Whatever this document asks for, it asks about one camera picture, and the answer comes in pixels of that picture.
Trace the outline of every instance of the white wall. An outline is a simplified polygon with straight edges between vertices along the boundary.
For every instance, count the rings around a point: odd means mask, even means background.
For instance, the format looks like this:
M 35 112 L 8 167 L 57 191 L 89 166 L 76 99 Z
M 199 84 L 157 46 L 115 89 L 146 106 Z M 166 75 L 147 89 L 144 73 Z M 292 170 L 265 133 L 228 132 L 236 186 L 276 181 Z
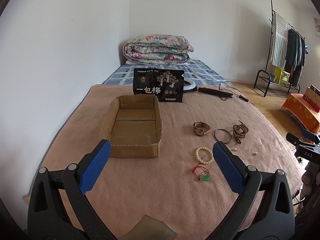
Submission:
M 292 3 L 273 4 L 296 25 Z M 130 36 L 182 35 L 195 49 L 192 58 L 225 78 L 254 82 L 268 56 L 270 17 L 270 0 L 131 0 Z
M 315 35 L 314 18 L 320 19 L 316 9 L 299 9 L 298 31 L 305 36 L 306 44 L 309 46 L 309 54 L 306 55 L 305 66 L 302 69 L 300 79 L 301 93 L 311 84 L 320 88 L 320 37 Z
M 0 196 L 22 228 L 50 142 L 128 36 L 129 0 L 11 0 L 0 17 Z

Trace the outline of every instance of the watch face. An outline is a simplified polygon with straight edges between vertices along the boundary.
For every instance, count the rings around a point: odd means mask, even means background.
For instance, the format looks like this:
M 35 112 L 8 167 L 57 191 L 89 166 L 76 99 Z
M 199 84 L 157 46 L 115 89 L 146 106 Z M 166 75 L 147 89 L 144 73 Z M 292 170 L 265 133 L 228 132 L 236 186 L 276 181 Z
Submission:
M 202 130 L 202 129 L 196 129 L 196 135 L 197 135 L 197 136 L 204 136 L 204 130 Z

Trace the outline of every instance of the blue plaid bed sheet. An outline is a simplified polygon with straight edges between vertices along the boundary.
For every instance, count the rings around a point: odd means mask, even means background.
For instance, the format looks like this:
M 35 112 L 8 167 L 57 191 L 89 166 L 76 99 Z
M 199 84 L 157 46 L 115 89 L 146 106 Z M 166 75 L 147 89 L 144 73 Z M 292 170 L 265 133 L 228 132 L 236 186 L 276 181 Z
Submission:
M 217 72 L 197 59 L 191 59 L 183 65 L 122 65 L 105 82 L 104 85 L 132 85 L 134 68 L 162 68 L 184 70 L 184 77 L 192 79 L 196 85 L 219 85 L 233 87 Z

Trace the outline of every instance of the black metal rack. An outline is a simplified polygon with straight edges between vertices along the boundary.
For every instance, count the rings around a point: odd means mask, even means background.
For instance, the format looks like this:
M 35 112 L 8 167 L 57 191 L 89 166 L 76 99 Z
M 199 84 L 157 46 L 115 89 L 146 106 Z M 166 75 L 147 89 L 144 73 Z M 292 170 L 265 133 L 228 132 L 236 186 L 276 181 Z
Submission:
M 273 14 L 274 14 L 274 10 L 273 10 L 273 4 L 272 4 L 272 0 L 271 0 L 271 10 L 272 10 L 272 20 L 273 20 Z M 257 88 L 259 89 L 264 95 L 263 97 L 266 97 L 266 95 L 278 95 L 278 96 L 287 96 L 289 93 L 290 93 L 290 90 L 293 89 L 293 90 L 296 90 L 298 93 L 300 92 L 300 85 L 298 84 L 298 88 L 291 85 L 291 83 L 289 83 L 288 85 L 284 86 L 284 85 L 280 85 L 280 84 L 277 84 L 275 82 L 272 82 L 271 81 L 271 77 L 270 77 L 270 74 L 267 72 L 267 68 L 268 68 L 268 64 L 269 64 L 269 59 L 270 59 L 270 51 L 271 51 L 271 43 L 272 43 L 272 34 L 273 34 L 273 24 L 272 24 L 272 20 L 269 20 L 271 22 L 271 37 L 270 37 L 270 46 L 269 46 L 269 53 L 268 53 L 268 59 L 267 59 L 267 64 L 266 64 L 266 68 L 263 70 L 263 69 L 260 69 L 257 73 L 257 77 L 256 77 L 256 81 L 254 83 L 254 86 L 253 88 Z M 290 25 L 290 27 L 292 29 L 294 29 L 296 32 L 297 30 L 295 28 L 292 27 L 291 24 L 288 23 L 288 25 Z M 263 72 L 265 74 L 267 74 L 268 76 L 267 77 L 262 77 L 260 76 L 260 73 Z M 257 82 L 258 82 L 258 79 L 261 79 L 263 81 L 265 81 L 267 83 L 267 86 L 266 87 L 258 87 L 257 86 Z M 288 91 L 284 91 L 284 90 L 279 90 L 279 89 L 275 89 L 275 88 L 270 88 L 270 85 L 276 85 L 276 86 L 279 86 L 279 87 L 283 87 L 283 88 L 286 88 L 288 89 Z

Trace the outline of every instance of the folded quilt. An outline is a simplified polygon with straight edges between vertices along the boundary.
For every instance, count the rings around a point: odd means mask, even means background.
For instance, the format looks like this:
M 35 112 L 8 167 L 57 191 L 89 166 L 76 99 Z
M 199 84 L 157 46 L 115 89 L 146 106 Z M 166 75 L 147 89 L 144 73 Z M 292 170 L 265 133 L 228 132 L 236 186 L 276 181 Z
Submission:
M 182 36 L 150 35 L 133 38 L 123 48 L 128 64 L 181 64 L 190 60 L 193 47 Z

